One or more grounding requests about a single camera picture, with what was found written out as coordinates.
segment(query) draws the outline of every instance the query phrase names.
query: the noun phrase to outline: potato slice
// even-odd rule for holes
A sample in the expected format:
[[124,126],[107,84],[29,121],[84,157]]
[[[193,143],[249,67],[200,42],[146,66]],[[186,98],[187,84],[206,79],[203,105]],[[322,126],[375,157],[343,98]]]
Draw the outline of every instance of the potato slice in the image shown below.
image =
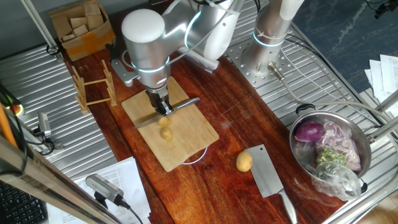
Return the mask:
[[173,132],[170,128],[163,127],[160,129],[160,136],[162,136],[164,140],[170,141],[173,138]]
[[168,117],[166,117],[166,116],[164,116],[163,118],[161,118],[161,119],[157,122],[157,124],[160,125],[160,126],[162,126],[162,127],[169,126],[170,123],[171,123],[171,120],[170,120]]

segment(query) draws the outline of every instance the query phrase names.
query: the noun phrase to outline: robotic arm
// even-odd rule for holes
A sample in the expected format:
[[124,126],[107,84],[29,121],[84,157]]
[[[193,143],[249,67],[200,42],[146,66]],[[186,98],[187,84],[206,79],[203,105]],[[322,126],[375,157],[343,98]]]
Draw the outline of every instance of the robotic arm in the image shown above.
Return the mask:
[[[146,86],[152,106],[162,116],[174,110],[167,91],[170,64],[176,61],[170,61],[170,54],[183,52],[214,70],[218,65],[215,60],[231,42],[244,4],[243,0],[204,1],[208,5],[200,10],[191,0],[175,0],[163,15],[140,9],[123,20],[122,33],[131,65],[137,79]],[[280,48],[302,3],[303,0],[270,0],[261,10],[252,41],[242,54],[244,66],[252,73],[270,74],[269,66],[278,66]]]
[[163,15],[140,9],[126,16],[122,33],[132,66],[159,114],[166,116],[174,110],[167,91],[170,54],[191,49],[210,60],[222,56],[231,42],[243,4],[242,0],[210,2],[197,11],[196,3],[176,0]]

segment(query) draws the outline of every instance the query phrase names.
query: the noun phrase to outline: cutting board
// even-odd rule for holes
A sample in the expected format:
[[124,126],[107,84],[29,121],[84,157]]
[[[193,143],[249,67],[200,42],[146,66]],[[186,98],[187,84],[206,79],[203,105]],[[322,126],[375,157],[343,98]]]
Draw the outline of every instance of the cutting board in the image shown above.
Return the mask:
[[[189,99],[173,77],[169,78],[167,86],[171,105]],[[122,107],[134,125],[156,113],[145,91],[123,101]],[[157,123],[138,129],[166,172],[175,169],[189,157],[218,140],[217,132],[196,105],[178,110],[169,116],[169,119],[171,124],[168,127],[173,133],[171,141],[162,139],[162,127]]]

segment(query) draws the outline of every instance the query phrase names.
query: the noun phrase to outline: bowl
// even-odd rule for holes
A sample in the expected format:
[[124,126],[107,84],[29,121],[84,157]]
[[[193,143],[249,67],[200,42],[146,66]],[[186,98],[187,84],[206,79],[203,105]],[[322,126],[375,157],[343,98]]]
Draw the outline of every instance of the bowl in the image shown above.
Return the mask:
[[361,160],[361,171],[355,172],[358,178],[361,178],[368,170],[371,164],[372,152],[368,139],[362,130],[352,120],[331,111],[312,111],[299,117],[292,125],[290,130],[290,148],[293,152],[296,161],[300,166],[312,177],[313,167],[317,163],[317,152],[310,150],[308,145],[304,142],[295,140],[294,136],[297,128],[306,121],[314,121],[318,123],[325,123],[325,121],[332,121],[342,128],[342,130],[351,130],[351,139],[355,142],[358,151],[359,159]]

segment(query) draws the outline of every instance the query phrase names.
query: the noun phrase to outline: kitchen knife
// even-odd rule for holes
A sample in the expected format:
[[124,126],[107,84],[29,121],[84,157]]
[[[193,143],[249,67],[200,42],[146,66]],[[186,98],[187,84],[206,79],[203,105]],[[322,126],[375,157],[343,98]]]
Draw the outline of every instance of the kitchen knife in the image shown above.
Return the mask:
[[261,196],[268,197],[273,194],[279,194],[282,197],[286,213],[293,224],[297,224],[297,216],[293,204],[285,193],[284,186],[279,179],[278,173],[268,155],[267,149],[264,145],[252,147],[245,151],[250,152],[253,158],[253,165],[251,172],[257,187],[260,190]]
[[[169,113],[169,114],[166,115],[166,116],[170,116],[171,114],[174,114],[175,112],[177,112],[178,110],[180,110],[180,109],[182,109],[182,108],[184,108],[184,107],[187,107],[187,106],[189,106],[189,105],[192,105],[192,104],[194,104],[194,103],[197,103],[197,102],[199,102],[199,100],[200,100],[199,97],[195,97],[195,98],[186,100],[186,101],[184,101],[184,102],[178,104],[176,107],[173,106],[173,107],[174,107],[173,112]],[[150,125],[150,124],[152,124],[152,123],[156,123],[156,122],[158,122],[161,118],[163,118],[162,115],[156,114],[156,115],[154,115],[153,117],[151,117],[151,118],[149,118],[149,119],[147,119],[147,120],[145,120],[145,121],[143,121],[143,122],[137,124],[137,125],[136,125],[136,129],[145,127],[145,126]]]

